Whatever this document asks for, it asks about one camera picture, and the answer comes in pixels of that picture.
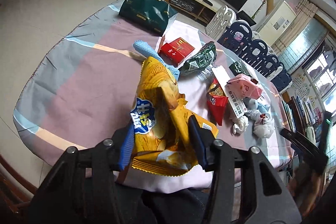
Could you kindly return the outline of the yellow chip bag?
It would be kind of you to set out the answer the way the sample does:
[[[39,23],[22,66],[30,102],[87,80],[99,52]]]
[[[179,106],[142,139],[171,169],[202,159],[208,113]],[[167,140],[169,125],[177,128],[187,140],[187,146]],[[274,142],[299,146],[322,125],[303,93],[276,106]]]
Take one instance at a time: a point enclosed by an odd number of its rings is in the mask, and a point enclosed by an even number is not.
[[[171,72],[154,57],[142,64],[130,117],[134,125],[131,167],[162,176],[181,176],[197,165],[185,95]]]

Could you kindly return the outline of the white tissue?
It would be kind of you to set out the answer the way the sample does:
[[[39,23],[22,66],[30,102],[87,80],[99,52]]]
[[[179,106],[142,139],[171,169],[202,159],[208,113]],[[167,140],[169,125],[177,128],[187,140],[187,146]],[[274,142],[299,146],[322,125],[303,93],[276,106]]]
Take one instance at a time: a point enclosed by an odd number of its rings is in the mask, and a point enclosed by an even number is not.
[[[243,134],[246,131],[249,124],[247,116],[241,116],[240,118],[233,118],[232,122],[234,123],[232,127],[234,135]]]

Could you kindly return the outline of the red snack bag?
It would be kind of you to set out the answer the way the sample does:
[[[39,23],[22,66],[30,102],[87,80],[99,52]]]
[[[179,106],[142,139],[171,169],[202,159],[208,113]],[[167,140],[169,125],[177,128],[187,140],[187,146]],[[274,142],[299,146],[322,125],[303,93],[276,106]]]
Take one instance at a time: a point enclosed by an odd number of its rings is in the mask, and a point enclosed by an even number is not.
[[[213,120],[221,126],[223,124],[224,113],[228,103],[228,97],[225,95],[220,83],[216,78],[213,79],[207,94],[207,106],[213,117]]]

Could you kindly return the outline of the pink plastic bag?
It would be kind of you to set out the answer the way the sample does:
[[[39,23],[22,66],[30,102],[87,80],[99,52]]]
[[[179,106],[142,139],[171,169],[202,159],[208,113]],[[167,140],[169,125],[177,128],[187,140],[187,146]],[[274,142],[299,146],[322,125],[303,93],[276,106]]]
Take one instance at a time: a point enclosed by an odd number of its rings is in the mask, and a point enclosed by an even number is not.
[[[259,86],[258,80],[245,74],[238,74],[227,82],[230,89],[240,98],[259,99],[263,89]]]

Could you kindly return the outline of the light blue cleaning cloth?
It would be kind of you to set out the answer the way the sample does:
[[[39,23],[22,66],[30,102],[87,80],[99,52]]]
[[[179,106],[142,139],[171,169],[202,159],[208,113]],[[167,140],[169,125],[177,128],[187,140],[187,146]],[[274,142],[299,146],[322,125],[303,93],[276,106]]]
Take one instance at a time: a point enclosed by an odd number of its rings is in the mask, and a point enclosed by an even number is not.
[[[134,49],[145,57],[153,57],[157,59],[165,68],[167,68],[176,80],[179,79],[180,71],[172,65],[165,63],[163,58],[147,43],[142,40],[137,40],[133,43]]]

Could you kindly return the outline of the white blue medicine box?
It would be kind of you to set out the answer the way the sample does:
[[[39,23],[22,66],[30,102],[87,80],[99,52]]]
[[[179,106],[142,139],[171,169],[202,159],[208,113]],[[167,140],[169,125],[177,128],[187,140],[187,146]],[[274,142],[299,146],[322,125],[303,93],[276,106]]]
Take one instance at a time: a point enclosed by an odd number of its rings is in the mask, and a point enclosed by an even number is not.
[[[236,118],[244,116],[245,112],[247,111],[247,108],[241,97],[228,84],[230,77],[226,72],[226,70],[224,69],[224,67],[222,65],[212,67],[211,70],[213,71],[213,74],[217,79],[218,83],[222,87],[225,95],[228,97],[234,116]]]

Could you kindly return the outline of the clear blue plastic wrapper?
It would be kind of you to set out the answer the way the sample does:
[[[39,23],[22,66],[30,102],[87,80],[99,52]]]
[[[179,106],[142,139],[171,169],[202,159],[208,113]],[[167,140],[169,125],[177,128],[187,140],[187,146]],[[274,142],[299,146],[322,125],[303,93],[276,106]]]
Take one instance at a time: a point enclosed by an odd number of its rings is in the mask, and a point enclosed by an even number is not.
[[[264,106],[255,99],[246,97],[243,102],[247,108],[245,115],[252,120],[256,121],[262,114],[269,113],[270,106]]]

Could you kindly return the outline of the stack of books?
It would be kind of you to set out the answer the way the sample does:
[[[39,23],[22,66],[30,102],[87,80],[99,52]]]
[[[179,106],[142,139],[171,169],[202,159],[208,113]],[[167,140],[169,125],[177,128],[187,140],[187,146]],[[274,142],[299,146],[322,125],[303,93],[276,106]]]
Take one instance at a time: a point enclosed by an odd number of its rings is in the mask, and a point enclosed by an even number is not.
[[[315,136],[318,137],[322,130],[323,114],[319,107],[313,108],[313,104],[307,98],[300,96],[282,95],[282,104],[288,120],[289,128],[307,136],[309,127],[313,128]]]

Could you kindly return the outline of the grey plastic bag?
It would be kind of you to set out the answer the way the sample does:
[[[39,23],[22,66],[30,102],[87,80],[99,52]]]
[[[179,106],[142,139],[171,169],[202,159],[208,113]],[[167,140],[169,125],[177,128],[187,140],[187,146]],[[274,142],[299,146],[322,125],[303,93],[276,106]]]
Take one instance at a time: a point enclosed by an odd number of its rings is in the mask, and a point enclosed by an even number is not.
[[[269,113],[260,114],[253,126],[253,133],[259,138],[270,138],[275,132],[274,119]]]

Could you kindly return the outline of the striped pastel tablecloth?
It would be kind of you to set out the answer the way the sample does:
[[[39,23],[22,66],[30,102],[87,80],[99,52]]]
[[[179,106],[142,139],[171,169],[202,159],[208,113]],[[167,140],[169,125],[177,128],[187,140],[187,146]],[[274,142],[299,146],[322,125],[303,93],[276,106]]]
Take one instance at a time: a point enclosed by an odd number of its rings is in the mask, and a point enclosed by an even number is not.
[[[122,1],[111,3],[79,24],[46,54],[24,87],[13,112],[14,124],[23,143],[39,158],[53,166],[65,149],[94,147],[130,120],[139,82],[143,56],[133,43],[147,42],[159,47],[154,36],[118,16]],[[265,104],[277,127],[289,127],[280,94],[274,84],[247,65],[264,88]],[[199,74],[180,76],[179,91],[186,107],[209,119],[206,90],[209,82]],[[279,129],[269,139],[252,133],[232,135],[232,123],[225,118],[219,138],[231,147],[247,150],[258,146],[276,169],[287,165],[294,151]],[[186,188],[208,188],[212,174],[200,166],[183,176],[160,176],[130,168],[119,178],[127,186],[151,192],[172,193]]]

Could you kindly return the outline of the green snack bag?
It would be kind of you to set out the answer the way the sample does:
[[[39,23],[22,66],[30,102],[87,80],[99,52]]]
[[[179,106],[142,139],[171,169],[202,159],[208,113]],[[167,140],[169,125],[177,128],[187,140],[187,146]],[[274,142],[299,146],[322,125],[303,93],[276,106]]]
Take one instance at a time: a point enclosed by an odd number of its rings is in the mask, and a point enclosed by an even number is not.
[[[244,74],[246,76],[251,76],[249,70],[245,66],[245,64],[241,61],[235,61],[229,66],[230,71],[233,73],[234,76]]]
[[[198,73],[206,69],[217,59],[217,48],[215,42],[211,41],[201,47],[199,52],[187,59],[179,68],[181,76],[191,73]]]

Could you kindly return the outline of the red cigarette box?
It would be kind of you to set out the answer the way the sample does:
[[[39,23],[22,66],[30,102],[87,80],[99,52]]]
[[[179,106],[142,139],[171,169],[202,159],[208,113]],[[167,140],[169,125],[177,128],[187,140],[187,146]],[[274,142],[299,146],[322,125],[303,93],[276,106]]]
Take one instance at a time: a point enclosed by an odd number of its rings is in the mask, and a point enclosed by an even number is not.
[[[163,44],[159,49],[159,54],[166,56],[177,67],[194,49],[185,39],[177,38],[170,43]]]

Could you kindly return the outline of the navy white baby fence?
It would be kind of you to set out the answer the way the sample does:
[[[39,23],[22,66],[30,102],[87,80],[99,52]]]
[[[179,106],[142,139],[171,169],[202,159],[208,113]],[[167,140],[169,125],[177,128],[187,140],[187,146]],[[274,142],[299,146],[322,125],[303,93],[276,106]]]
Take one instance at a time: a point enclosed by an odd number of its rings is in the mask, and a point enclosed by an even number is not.
[[[254,38],[251,26],[223,6],[205,28],[206,34],[270,80],[279,93],[292,85],[292,77],[275,52],[260,38]]]

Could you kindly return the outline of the white standing air conditioner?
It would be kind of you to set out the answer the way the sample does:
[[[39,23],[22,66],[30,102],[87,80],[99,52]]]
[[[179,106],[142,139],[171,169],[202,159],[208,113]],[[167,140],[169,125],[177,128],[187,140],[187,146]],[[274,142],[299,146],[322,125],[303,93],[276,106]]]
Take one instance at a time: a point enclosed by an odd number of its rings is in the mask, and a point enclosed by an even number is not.
[[[273,46],[276,40],[285,32],[285,30],[294,21],[296,13],[288,2],[282,1],[275,9],[266,16],[260,24],[257,32],[268,46]]]

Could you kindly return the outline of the dark green gift bag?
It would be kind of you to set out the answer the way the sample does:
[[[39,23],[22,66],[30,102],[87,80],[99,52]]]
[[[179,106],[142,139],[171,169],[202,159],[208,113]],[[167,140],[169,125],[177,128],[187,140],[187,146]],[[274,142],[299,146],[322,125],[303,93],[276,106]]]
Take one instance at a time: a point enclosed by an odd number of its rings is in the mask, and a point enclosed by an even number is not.
[[[142,28],[163,36],[178,12],[165,0],[125,0],[119,15]]]

